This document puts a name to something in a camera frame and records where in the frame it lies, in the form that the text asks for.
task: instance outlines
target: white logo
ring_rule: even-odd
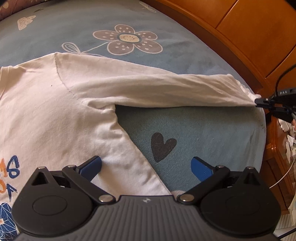
[[[145,202],[145,203],[148,203],[148,202],[151,201],[151,199],[150,198],[146,198],[146,199],[143,199],[142,201]]]

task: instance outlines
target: wooden headboard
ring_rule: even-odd
[[[263,97],[274,93],[279,76],[296,63],[296,11],[285,0],[143,1],[200,38]],[[285,75],[279,90],[296,87],[295,76],[296,69]],[[260,171],[268,185],[289,168],[286,136],[272,118]],[[295,194],[293,171],[289,174],[271,189],[283,214]]]

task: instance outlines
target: flower petal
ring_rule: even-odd
[[[145,39],[140,43],[136,43],[135,46],[145,53],[160,53],[163,51],[163,48],[159,43],[148,39]]]
[[[107,46],[107,50],[114,55],[125,55],[134,50],[134,45],[132,43],[125,43],[118,40],[110,42]]]
[[[114,41],[117,40],[118,33],[110,30],[99,30],[93,32],[93,36],[97,39]]]
[[[149,32],[149,31],[136,32],[135,35],[140,36],[142,39],[149,39],[149,40],[156,40],[157,39],[157,35],[153,32]]]
[[[135,33],[135,30],[131,26],[128,26],[125,24],[118,24],[114,27],[114,29],[118,33],[126,33],[126,34],[134,34]]]

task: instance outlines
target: mattress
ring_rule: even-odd
[[[104,56],[177,74],[232,74],[247,86],[190,31],[137,0],[52,0],[0,22],[0,66],[53,52]],[[117,106],[116,113],[175,195],[200,183],[191,163],[194,156],[234,171],[246,166],[260,170],[266,125],[258,108]]]

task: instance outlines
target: blue geometric graphic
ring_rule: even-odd
[[[0,240],[9,241],[17,236],[17,228],[12,220],[11,207],[7,202],[0,206]]]

